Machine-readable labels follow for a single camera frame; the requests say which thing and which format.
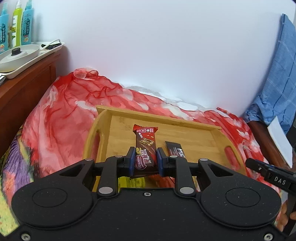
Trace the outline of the wooden headboard cabinet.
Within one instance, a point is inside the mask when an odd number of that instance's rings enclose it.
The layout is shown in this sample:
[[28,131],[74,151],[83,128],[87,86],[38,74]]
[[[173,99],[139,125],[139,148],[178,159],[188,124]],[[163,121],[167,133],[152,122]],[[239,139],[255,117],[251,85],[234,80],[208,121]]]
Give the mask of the wooden headboard cabinet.
[[56,61],[59,58],[59,52],[52,53],[1,85],[1,155],[55,81]]

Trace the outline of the yellow snack bag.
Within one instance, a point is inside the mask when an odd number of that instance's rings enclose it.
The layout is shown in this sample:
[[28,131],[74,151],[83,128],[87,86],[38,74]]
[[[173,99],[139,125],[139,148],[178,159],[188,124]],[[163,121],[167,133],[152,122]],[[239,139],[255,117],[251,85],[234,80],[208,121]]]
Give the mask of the yellow snack bag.
[[145,179],[144,177],[120,177],[118,178],[118,190],[121,190],[121,188],[145,188]]

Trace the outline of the blue checked cloth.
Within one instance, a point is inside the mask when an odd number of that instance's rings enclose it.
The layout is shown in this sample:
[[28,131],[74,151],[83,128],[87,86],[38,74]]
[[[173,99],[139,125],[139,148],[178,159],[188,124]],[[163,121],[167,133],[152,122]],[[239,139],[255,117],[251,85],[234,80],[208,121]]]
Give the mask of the blue checked cloth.
[[295,26],[285,14],[280,18],[280,29],[273,60],[266,81],[243,115],[245,122],[261,121],[269,125],[278,118],[284,133],[295,118]]

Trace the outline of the teal spray bottle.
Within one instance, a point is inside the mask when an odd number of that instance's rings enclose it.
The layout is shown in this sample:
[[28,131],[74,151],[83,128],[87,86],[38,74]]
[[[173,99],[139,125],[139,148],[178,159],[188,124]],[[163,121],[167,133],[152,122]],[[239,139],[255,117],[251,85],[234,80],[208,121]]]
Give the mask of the teal spray bottle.
[[0,16],[0,53],[3,53],[8,50],[8,3],[3,3],[3,8],[1,10]]
[[31,44],[33,14],[32,0],[28,0],[22,17],[21,45]]

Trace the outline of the bamboo serving tray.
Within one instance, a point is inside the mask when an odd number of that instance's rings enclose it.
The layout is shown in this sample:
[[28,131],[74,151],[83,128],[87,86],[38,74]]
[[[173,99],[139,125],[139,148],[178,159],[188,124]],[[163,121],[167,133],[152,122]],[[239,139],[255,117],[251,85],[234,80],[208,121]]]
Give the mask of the bamboo serving tray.
[[90,128],[84,145],[83,158],[103,162],[111,156],[124,156],[135,145],[134,125],[155,126],[156,146],[167,150],[166,142],[181,144],[188,162],[207,158],[245,175],[246,168],[240,153],[218,126],[132,110],[97,106],[98,117]]

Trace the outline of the white plastic tray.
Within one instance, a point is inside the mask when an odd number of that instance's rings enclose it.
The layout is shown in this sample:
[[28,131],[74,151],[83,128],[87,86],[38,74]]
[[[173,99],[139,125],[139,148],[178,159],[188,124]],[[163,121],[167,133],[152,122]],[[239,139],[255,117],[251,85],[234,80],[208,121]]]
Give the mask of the white plastic tray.
[[41,42],[23,45],[1,53],[1,78],[13,79],[30,66],[59,51],[64,42],[56,39],[42,47]]

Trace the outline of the green spray bottle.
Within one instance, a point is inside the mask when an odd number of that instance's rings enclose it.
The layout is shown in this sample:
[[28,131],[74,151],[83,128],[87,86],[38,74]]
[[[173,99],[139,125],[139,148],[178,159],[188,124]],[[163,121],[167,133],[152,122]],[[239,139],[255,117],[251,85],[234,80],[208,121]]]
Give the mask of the green spray bottle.
[[13,12],[12,25],[11,25],[11,44],[12,47],[21,45],[21,21],[22,21],[22,3],[18,0],[16,8]]

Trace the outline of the red floral bed cloth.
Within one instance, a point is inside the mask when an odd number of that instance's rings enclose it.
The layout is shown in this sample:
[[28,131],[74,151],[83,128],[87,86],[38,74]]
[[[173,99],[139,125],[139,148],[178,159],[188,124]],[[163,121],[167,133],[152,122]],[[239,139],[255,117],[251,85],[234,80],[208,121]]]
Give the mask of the red floral bed cloth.
[[185,103],[123,88],[96,70],[76,69],[49,87],[1,157],[2,235],[18,227],[11,211],[18,189],[82,159],[97,105],[219,126],[243,160],[265,161],[247,123],[224,109],[190,111]]

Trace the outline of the white paper sheet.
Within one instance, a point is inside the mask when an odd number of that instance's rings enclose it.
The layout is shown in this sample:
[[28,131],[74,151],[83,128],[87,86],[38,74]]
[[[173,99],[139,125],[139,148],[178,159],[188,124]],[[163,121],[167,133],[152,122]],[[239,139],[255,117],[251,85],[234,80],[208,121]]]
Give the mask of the white paper sheet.
[[268,132],[289,168],[293,167],[293,149],[276,116],[267,127]]

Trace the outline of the brown chocolate wafer bar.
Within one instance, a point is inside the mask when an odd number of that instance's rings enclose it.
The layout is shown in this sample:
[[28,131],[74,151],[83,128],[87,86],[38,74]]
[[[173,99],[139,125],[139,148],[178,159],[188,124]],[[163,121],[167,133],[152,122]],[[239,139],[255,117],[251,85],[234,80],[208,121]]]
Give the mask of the brown chocolate wafer bar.
[[158,127],[133,126],[136,135],[134,177],[154,175],[158,172],[156,136]]

